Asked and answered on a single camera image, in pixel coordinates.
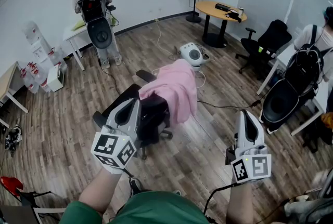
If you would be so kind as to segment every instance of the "table top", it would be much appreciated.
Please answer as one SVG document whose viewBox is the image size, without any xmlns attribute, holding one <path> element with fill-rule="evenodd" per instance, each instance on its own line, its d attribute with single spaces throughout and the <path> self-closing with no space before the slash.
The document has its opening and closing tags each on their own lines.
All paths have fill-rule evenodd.
<svg viewBox="0 0 333 224">
<path fill-rule="evenodd" d="M 238 11 L 238 8 L 235 8 L 233 6 L 230 6 L 230 5 L 222 3 L 222 2 L 214 2 L 214 1 L 200 1 L 200 2 L 197 2 L 196 3 L 196 8 L 198 10 L 200 10 L 201 12 L 203 12 L 204 14 L 207 14 L 209 16 L 216 17 L 216 18 L 226 20 L 226 21 L 230 21 L 230 22 L 238 22 L 237 20 L 235 20 L 233 18 L 226 17 L 226 15 L 225 15 L 227 13 L 226 11 L 215 9 L 215 5 L 217 3 L 228 6 L 231 9 L 233 9 L 235 11 Z M 246 14 L 243 14 L 241 20 L 246 21 L 247 19 L 248 19 L 248 17 L 246 16 Z"/>
<path fill-rule="evenodd" d="M 12 77 L 15 73 L 17 63 L 15 62 L 9 69 L 0 77 L 0 100 L 7 94 Z"/>
<path fill-rule="evenodd" d="M 65 30 L 63 31 L 63 36 L 62 36 L 62 40 L 63 41 L 69 40 L 72 37 L 75 37 L 76 35 L 81 34 L 81 33 L 85 32 L 85 31 L 87 31 L 87 27 L 86 26 L 82 26 L 81 28 L 76 29 L 75 31 L 72 31 L 72 28 L 74 26 L 75 26 L 75 23 L 71 24 L 71 25 L 69 25 L 69 26 L 67 26 L 65 28 Z"/>
<path fill-rule="evenodd" d="M 290 44 L 279 56 L 277 56 L 277 60 L 284 68 L 286 68 L 291 56 L 295 52 L 296 50 L 294 49 L 294 45 Z M 314 97 L 313 102 L 321 111 L 326 112 L 327 100 L 328 100 L 328 83 L 322 80 L 322 82 L 318 85 L 318 93 Z"/>
</svg>

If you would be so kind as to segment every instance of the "black table leg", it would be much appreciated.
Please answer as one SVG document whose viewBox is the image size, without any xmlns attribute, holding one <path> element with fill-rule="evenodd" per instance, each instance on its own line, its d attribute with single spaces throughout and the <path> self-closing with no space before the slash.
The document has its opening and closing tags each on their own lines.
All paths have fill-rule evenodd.
<svg viewBox="0 0 333 224">
<path fill-rule="evenodd" d="M 228 45 L 228 42 L 227 42 L 227 40 L 224 39 L 224 33 L 225 33 L 225 29 L 227 27 L 228 21 L 223 20 L 221 29 L 220 29 L 220 33 L 214 34 L 214 33 L 208 33 L 209 19 L 210 19 L 210 16 L 207 15 L 206 23 L 204 25 L 202 41 L 204 41 L 207 45 L 209 45 L 211 47 L 216 47 L 216 48 L 226 47 Z"/>
</svg>

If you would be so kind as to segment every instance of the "round table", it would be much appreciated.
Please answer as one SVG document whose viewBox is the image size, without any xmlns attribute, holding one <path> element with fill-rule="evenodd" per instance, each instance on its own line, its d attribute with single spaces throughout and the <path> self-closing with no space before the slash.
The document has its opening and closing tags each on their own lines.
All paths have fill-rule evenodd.
<svg viewBox="0 0 333 224">
<path fill-rule="evenodd" d="M 227 40 L 224 39 L 225 28 L 227 26 L 228 21 L 230 21 L 230 22 L 238 22 L 238 21 L 235 19 L 232 19 L 230 17 L 226 17 L 226 14 L 230 11 L 226 12 L 223 10 L 216 9 L 215 5 L 217 3 L 228 6 L 228 7 L 230 7 L 230 9 L 234 9 L 235 11 L 238 11 L 238 8 L 235 8 L 235 7 L 225 4 L 225 3 L 213 2 L 213 1 L 197 2 L 196 8 L 199 11 L 201 11 L 207 15 L 206 22 L 204 24 L 202 40 L 211 47 L 223 48 L 228 45 Z M 208 33 L 209 19 L 211 16 L 223 20 L 220 34 Z M 243 14 L 241 20 L 246 21 L 247 19 L 248 19 L 248 17 L 246 16 L 246 14 Z"/>
</svg>

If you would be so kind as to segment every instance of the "black baseboard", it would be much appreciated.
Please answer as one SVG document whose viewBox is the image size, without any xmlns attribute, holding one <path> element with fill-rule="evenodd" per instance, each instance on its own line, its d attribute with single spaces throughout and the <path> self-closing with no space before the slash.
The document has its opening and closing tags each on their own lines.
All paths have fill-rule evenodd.
<svg viewBox="0 0 333 224">
<path fill-rule="evenodd" d="M 169 15 L 169 16 L 165 16 L 165 17 L 161 17 L 161 18 L 157 18 L 159 21 L 163 21 L 163 20 L 166 20 L 166 19 L 170 19 L 170 18 L 174 18 L 174 17 L 178 17 L 178 16 L 182 16 L 182 15 L 187 15 L 187 14 L 191 14 L 193 11 L 186 11 L 186 12 L 181 12 L 180 14 L 173 14 L 173 15 Z M 150 20 L 150 21 L 147 21 L 147 22 L 143 22 L 143 23 L 140 23 L 140 24 L 137 24 L 137 25 L 134 25 L 132 27 L 128 27 L 128 28 L 125 28 L 121 31 L 117 31 L 114 33 L 114 35 L 120 35 L 122 33 L 125 33 L 125 32 L 128 32 L 130 30 L 133 30 L 133 29 L 136 29 L 136 28 L 139 28 L 139 27 L 143 27 L 145 25 L 148 25 L 148 24 L 151 24 L 153 22 L 155 22 L 156 19 L 153 19 L 153 20 Z M 85 50 L 87 48 L 90 48 L 93 46 L 93 43 L 90 43 L 82 48 L 80 48 L 80 50 Z M 73 53 L 71 53 L 70 55 L 68 55 L 67 57 L 65 57 L 65 60 L 66 59 L 69 59 L 70 57 L 73 57 Z"/>
</svg>

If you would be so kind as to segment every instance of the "black office chair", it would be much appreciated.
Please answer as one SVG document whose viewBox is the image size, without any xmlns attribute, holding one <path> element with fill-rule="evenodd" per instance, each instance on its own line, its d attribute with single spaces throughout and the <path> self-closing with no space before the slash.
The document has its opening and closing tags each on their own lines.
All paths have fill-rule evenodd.
<svg viewBox="0 0 333 224">
<path fill-rule="evenodd" d="M 279 48 L 291 40 L 291 35 L 287 32 L 288 27 L 280 20 L 271 22 L 267 31 L 258 39 L 252 40 L 252 34 L 256 33 L 254 29 L 246 28 L 249 31 L 249 38 L 242 38 L 240 41 L 250 56 L 236 54 L 236 59 L 241 57 L 247 60 L 247 63 L 239 70 L 242 74 L 244 68 L 253 65 L 257 70 L 263 69 L 270 60 L 272 60 Z"/>
<path fill-rule="evenodd" d="M 152 82 L 156 79 L 154 75 L 144 70 L 139 70 L 136 75 L 147 82 Z M 100 128 L 106 125 L 109 114 L 113 109 L 131 98 L 139 99 L 140 89 L 139 85 L 132 84 L 103 113 L 96 111 L 93 115 L 95 123 Z M 139 140 L 138 147 L 142 149 L 142 159 L 145 160 L 147 158 L 146 147 L 148 145 L 159 142 L 161 133 L 166 134 L 168 139 L 172 139 L 173 134 L 165 130 L 165 128 L 170 127 L 170 114 L 167 101 L 160 96 L 153 94 L 141 100 L 140 115 L 141 118 L 136 133 Z"/>
</svg>

